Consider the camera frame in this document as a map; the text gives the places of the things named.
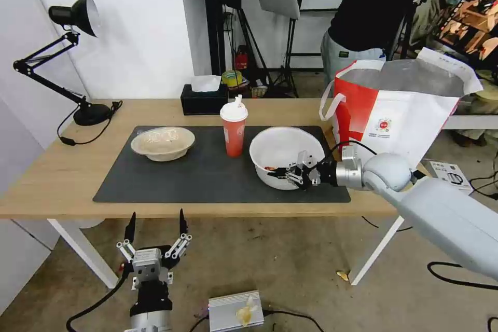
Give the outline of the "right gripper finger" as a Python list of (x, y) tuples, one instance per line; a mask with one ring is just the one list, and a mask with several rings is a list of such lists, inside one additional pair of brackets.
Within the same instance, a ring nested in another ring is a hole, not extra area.
[(287, 176), (286, 179), (300, 190), (308, 190), (316, 186), (316, 180), (309, 176)]
[(305, 177), (311, 172), (311, 168), (304, 164), (291, 164), (287, 167), (269, 167), (266, 166), (266, 171), (269, 176), (276, 178), (288, 177)]

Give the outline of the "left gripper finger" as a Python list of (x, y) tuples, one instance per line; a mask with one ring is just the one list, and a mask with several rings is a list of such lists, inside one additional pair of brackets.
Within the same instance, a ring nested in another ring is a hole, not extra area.
[(121, 252), (125, 259), (125, 263), (131, 264), (135, 255), (135, 248), (133, 247), (133, 241), (135, 236), (136, 227), (136, 213), (133, 212), (129, 223), (126, 225), (124, 230), (124, 239), (121, 242), (116, 243), (116, 248)]
[(192, 241), (192, 235), (188, 232), (188, 224), (183, 209), (179, 212), (179, 237), (164, 254), (164, 259), (180, 259), (186, 252)]

